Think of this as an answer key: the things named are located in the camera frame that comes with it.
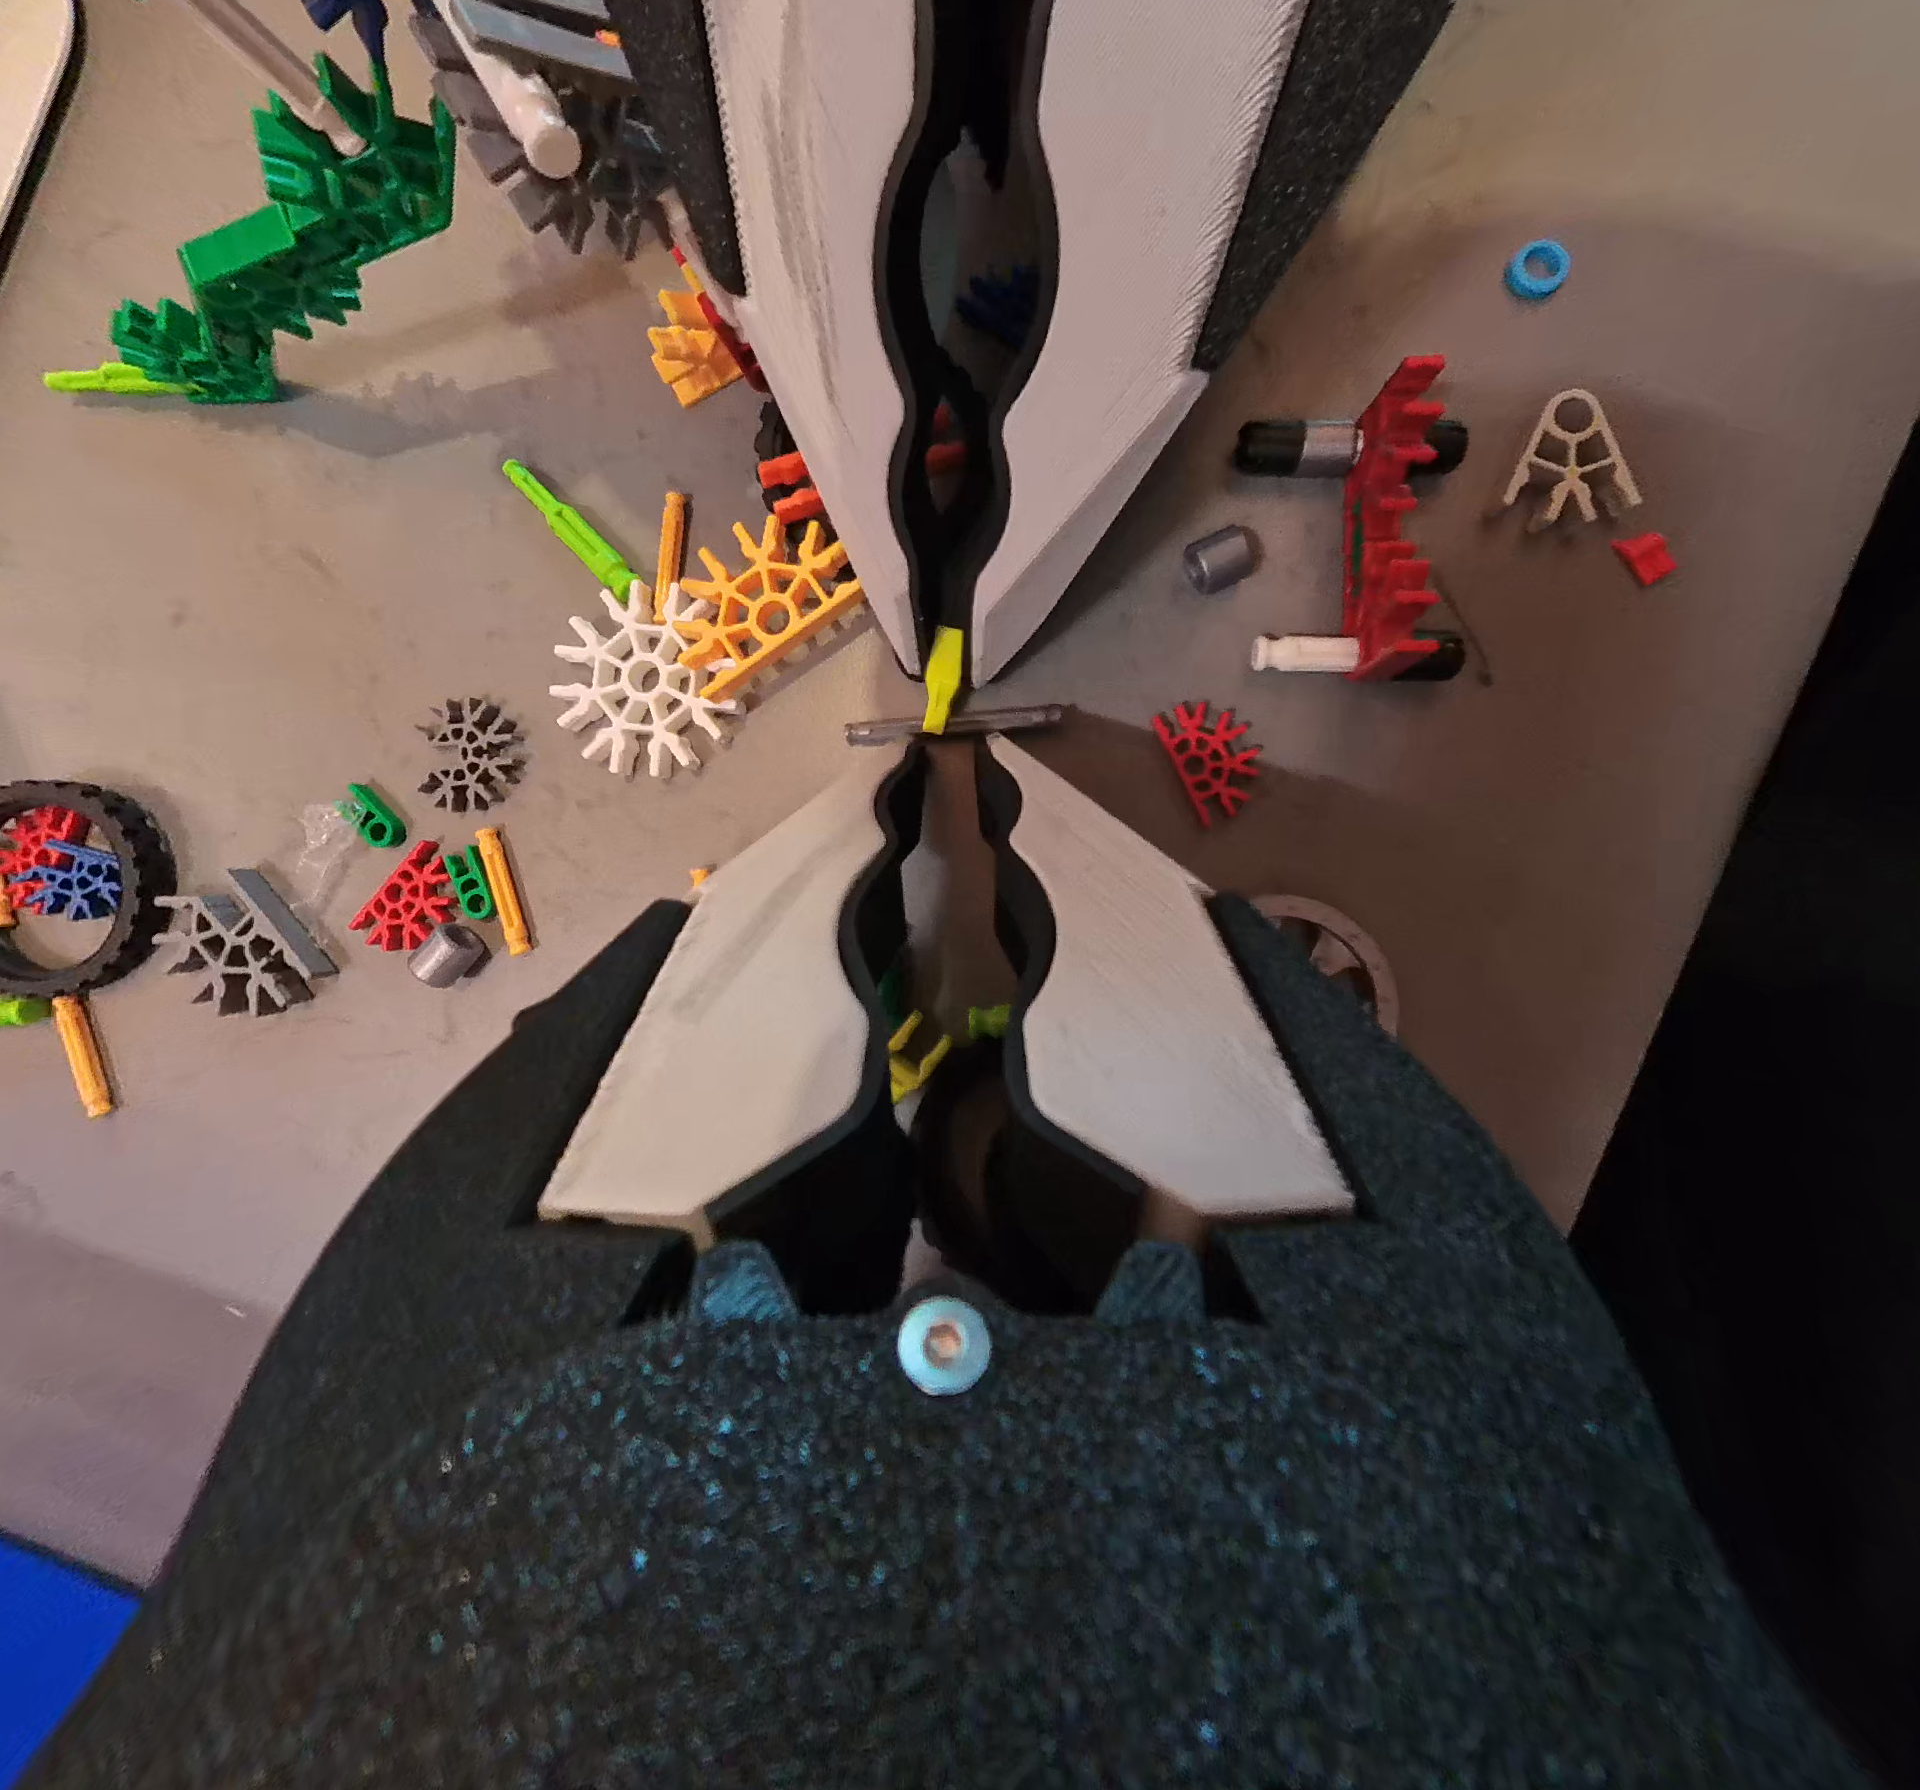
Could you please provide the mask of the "red yellow connector block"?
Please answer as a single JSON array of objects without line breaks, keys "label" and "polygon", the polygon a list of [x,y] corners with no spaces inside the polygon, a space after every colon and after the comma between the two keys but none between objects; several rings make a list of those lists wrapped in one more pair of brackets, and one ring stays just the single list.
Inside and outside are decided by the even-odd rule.
[{"label": "red yellow connector block", "polygon": [[647,333],[659,383],[683,409],[692,409],[734,383],[747,383],[766,397],[756,354],[722,316],[698,270],[681,249],[674,249],[674,264],[681,285],[659,291],[663,323]]}]

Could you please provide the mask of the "large black knobby tyre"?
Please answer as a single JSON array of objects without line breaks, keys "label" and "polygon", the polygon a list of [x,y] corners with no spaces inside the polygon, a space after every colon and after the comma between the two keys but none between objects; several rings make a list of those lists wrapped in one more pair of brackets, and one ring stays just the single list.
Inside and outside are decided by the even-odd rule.
[{"label": "large black knobby tyre", "polygon": [[20,924],[27,914],[13,906],[3,880],[1,994],[92,994],[119,984],[154,952],[169,916],[156,906],[177,894],[177,866],[156,817],[134,797],[68,780],[13,780],[1,785],[1,823],[30,805],[63,805],[90,819],[87,846],[117,853],[123,866],[125,901],[115,917],[68,919],[92,927],[90,948],[68,961],[48,961],[27,946]]}]

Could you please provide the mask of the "blue box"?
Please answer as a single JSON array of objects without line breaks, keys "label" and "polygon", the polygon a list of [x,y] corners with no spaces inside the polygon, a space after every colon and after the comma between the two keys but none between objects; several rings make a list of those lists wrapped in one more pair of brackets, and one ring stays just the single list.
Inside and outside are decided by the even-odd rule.
[{"label": "blue box", "polygon": [[125,1634],[141,1590],[1,1534],[1,1786],[11,1789]]}]

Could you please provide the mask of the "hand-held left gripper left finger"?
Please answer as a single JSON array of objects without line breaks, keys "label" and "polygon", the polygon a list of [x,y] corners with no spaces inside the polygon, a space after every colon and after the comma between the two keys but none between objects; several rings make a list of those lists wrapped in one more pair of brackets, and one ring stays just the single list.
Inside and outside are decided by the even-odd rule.
[{"label": "hand-held left gripper left finger", "polygon": [[539,1214],[747,1240],[785,1275],[898,1275],[911,1152],[880,978],[924,751],[869,757],[717,869],[571,1131]]}]

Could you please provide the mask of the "grey connector with panel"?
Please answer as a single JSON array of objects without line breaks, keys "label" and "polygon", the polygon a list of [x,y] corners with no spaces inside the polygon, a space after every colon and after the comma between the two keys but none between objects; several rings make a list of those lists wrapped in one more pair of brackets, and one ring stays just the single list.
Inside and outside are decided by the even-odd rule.
[{"label": "grey connector with panel", "polygon": [[340,968],[262,870],[229,869],[226,892],[161,895],[174,975],[217,1016],[272,1016],[315,997]]}]

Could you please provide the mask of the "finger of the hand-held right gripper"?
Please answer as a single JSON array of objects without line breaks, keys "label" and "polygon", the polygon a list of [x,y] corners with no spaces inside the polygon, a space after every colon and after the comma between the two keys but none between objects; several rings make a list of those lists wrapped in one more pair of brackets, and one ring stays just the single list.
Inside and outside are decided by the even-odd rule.
[{"label": "finger of the hand-held right gripper", "polygon": [[1310,0],[1037,0],[1018,134],[1048,195],[1037,345],[995,410],[973,579],[995,679],[1207,386],[1197,338]]},{"label": "finger of the hand-held right gripper", "polygon": [[741,259],[737,321],[902,666],[920,672],[902,533],[909,375],[885,291],[924,134],[930,0],[700,0]]}]

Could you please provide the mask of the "grey panel assembly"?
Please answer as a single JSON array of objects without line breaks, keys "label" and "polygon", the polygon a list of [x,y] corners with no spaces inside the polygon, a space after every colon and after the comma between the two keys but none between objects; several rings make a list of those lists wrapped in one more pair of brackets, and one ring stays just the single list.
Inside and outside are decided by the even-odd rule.
[{"label": "grey panel assembly", "polygon": [[[673,172],[600,0],[427,0],[412,20],[435,98],[455,120],[477,169],[530,234],[568,254],[603,235],[631,263],[663,235],[659,196]],[[580,134],[581,164],[565,182],[540,177],[509,137],[485,85],[494,66],[539,74]]]}]

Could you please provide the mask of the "yellow half-circle connector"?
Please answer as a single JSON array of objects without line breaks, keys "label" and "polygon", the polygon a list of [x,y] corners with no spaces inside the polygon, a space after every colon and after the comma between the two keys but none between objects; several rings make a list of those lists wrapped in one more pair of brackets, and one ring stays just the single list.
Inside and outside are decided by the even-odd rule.
[{"label": "yellow half-circle connector", "polygon": [[759,533],[731,525],[741,557],[727,567],[711,550],[677,588],[703,615],[684,626],[681,662],[698,676],[698,698],[731,701],[754,676],[779,669],[844,621],[862,613],[866,590],[851,561],[821,521],[788,529],[775,514]]}]

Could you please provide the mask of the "dark grey snowflake connector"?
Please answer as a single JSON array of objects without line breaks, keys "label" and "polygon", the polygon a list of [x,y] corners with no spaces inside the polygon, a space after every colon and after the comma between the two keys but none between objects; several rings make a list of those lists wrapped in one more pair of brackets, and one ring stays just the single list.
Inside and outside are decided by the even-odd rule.
[{"label": "dark grey snowflake connector", "polygon": [[489,698],[448,698],[420,732],[433,762],[416,794],[436,808],[492,811],[522,777],[522,729]]}]

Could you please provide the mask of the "green connector structure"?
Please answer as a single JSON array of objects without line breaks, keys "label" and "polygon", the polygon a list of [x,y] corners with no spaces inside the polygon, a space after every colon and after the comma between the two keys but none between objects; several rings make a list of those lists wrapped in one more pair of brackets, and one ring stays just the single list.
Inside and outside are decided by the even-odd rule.
[{"label": "green connector structure", "polygon": [[362,270],[452,223],[457,174],[454,118],[397,114],[385,59],[360,89],[328,56],[319,86],[366,141],[346,157],[278,98],[253,111],[264,205],[179,246],[190,304],[123,301],[111,320],[117,364],[192,383],[199,404],[269,404],[281,397],[276,338],[309,340],[318,321],[345,325],[362,299]]}]

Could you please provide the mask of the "black toy tyre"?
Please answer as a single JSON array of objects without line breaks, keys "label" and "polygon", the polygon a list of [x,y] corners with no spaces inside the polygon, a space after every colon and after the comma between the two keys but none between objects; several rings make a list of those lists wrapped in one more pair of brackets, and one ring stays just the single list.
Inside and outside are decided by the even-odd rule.
[{"label": "black toy tyre", "polygon": [[[779,406],[771,398],[760,404],[754,453],[760,502],[777,517],[781,531],[800,533],[808,525],[821,525],[830,537],[836,529],[822,496],[798,453]],[[925,450],[925,476],[938,478],[960,472],[964,457],[968,445],[959,436],[959,421],[948,404],[940,404],[931,421],[931,444]]]},{"label": "black toy tyre", "polygon": [[954,1045],[908,1126],[915,1216],[954,1270],[987,1280],[1028,1254],[1021,1139],[1004,1082],[1004,1039]]}]

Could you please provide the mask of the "white rod with black cap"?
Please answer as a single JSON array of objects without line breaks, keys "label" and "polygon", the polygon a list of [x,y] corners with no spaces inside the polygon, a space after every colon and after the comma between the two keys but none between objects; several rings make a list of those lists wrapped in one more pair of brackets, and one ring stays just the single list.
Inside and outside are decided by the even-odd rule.
[{"label": "white rod with black cap", "polygon": [[1356,683],[1446,683],[1467,666],[1467,646],[1453,631],[1415,634],[1400,647],[1367,656],[1350,634],[1258,635],[1249,669],[1276,675],[1334,675]]}]

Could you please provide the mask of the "small red connector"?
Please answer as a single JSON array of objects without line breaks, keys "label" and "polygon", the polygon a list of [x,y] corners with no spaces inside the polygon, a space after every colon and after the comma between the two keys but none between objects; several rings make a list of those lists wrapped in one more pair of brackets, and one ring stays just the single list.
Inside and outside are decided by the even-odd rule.
[{"label": "small red connector", "polygon": [[349,933],[388,955],[412,952],[459,917],[440,843],[416,842],[371,897],[349,917]]}]

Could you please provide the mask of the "grey spoked wheel hub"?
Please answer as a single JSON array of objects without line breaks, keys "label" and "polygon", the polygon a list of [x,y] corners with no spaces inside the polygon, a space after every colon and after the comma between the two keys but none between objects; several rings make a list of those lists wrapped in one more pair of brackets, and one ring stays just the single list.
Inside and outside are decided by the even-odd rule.
[{"label": "grey spoked wheel hub", "polygon": [[1252,907],[1308,952],[1331,981],[1345,986],[1386,1036],[1400,1033],[1403,1001],[1393,970],[1380,942],[1349,914],[1326,901],[1266,894]]}]

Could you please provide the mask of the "white fan connector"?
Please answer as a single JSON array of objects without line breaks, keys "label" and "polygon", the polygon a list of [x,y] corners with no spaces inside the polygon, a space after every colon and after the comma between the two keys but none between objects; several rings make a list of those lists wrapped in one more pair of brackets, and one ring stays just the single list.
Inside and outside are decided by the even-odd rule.
[{"label": "white fan connector", "polygon": [[1594,525],[1644,505],[1597,391],[1574,386],[1548,397],[1501,496],[1504,510],[1521,505],[1525,535],[1552,531],[1569,507],[1580,524]]}]

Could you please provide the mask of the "thin metal rod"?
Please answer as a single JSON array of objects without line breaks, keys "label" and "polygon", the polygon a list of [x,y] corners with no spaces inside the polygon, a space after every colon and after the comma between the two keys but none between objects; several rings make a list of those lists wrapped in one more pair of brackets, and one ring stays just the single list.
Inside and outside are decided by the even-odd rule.
[{"label": "thin metal rod", "polygon": [[846,742],[850,746],[894,746],[915,739],[959,741],[989,735],[1021,735],[1056,729],[1067,722],[1067,717],[1067,706],[1037,703],[951,711],[938,727],[920,715],[850,722],[846,723]]}]

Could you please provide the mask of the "white tray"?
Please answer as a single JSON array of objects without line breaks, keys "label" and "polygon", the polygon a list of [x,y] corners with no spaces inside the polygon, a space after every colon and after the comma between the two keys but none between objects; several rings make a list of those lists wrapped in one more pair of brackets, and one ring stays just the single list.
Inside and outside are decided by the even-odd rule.
[{"label": "white tray", "polygon": [[82,49],[78,0],[1,0],[1,263],[27,219]]}]

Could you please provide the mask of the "white thick rod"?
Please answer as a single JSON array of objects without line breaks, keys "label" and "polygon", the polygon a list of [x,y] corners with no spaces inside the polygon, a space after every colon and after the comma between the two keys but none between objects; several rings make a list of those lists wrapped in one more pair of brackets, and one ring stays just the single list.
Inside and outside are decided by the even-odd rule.
[{"label": "white thick rod", "polygon": [[485,85],[525,164],[548,182],[568,180],[581,164],[581,141],[565,120],[555,89],[539,74],[509,66],[494,66]]}]

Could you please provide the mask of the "white snowflake connector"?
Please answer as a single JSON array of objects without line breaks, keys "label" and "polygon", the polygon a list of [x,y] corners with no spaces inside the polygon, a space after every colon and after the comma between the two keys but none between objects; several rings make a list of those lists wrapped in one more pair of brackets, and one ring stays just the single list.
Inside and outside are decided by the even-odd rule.
[{"label": "white snowflake connector", "polygon": [[603,762],[616,777],[632,777],[639,762],[654,780],[698,770],[688,731],[698,729],[722,745],[727,739],[722,720],[742,711],[738,699],[706,698],[686,656],[711,605],[674,584],[663,617],[656,618],[654,591],[639,577],[622,595],[603,588],[597,600],[608,629],[571,617],[578,642],[555,646],[558,660],[578,666],[575,683],[548,687],[562,701],[558,723],[566,732],[594,727],[581,757]]}]

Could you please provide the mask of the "clear long rod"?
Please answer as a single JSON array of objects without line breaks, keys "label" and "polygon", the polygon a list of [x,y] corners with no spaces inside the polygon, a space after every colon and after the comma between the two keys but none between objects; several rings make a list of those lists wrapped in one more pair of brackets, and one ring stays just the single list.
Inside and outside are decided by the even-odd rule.
[{"label": "clear long rod", "polygon": [[307,125],[326,133],[346,155],[366,149],[346,118],[323,98],[318,73],[240,0],[177,0]]}]

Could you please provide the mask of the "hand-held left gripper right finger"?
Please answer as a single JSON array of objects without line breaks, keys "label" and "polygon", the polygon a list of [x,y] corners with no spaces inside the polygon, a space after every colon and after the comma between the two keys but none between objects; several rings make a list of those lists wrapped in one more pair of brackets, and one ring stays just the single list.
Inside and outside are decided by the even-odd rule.
[{"label": "hand-held left gripper right finger", "polygon": [[1213,892],[1009,737],[975,748],[1021,1119],[1213,1223],[1356,1198],[1213,916]]}]

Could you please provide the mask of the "red half-circle connector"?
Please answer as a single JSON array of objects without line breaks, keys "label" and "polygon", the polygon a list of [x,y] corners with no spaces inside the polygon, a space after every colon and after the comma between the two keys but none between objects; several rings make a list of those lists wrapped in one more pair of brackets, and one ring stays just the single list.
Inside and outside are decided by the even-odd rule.
[{"label": "red half-circle connector", "polygon": [[1151,723],[1197,825],[1232,821],[1249,800],[1259,770],[1259,746],[1245,741],[1248,723],[1209,699],[1175,701]]}]

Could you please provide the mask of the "red connector strip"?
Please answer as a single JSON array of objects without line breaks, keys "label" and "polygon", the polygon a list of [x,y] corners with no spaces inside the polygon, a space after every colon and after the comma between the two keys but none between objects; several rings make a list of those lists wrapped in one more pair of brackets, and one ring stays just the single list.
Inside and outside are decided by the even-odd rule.
[{"label": "red connector strip", "polygon": [[1441,404],[1426,391],[1446,357],[1409,357],[1356,414],[1356,455],[1343,487],[1343,635],[1356,647],[1350,683],[1426,675],[1444,654],[1421,618],[1438,605],[1429,563],[1404,537],[1416,499],[1409,475],[1436,455]]}]

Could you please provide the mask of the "silver rod with black caps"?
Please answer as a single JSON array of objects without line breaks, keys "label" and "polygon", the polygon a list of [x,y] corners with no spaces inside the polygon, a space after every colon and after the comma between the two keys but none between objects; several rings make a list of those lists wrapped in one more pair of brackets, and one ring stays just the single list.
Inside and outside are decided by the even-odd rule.
[{"label": "silver rod with black caps", "polygon": [[[1426,445],[1407,457],[1409,475],[1447,475],[1467,457],[1468,427],[1451,416],[1400,423],[1404,441]],[[1266,478],[1345,478],[1367,463],[1367,431],[1349,419],[1252,419],[1240,424],[1234,468]]]}]

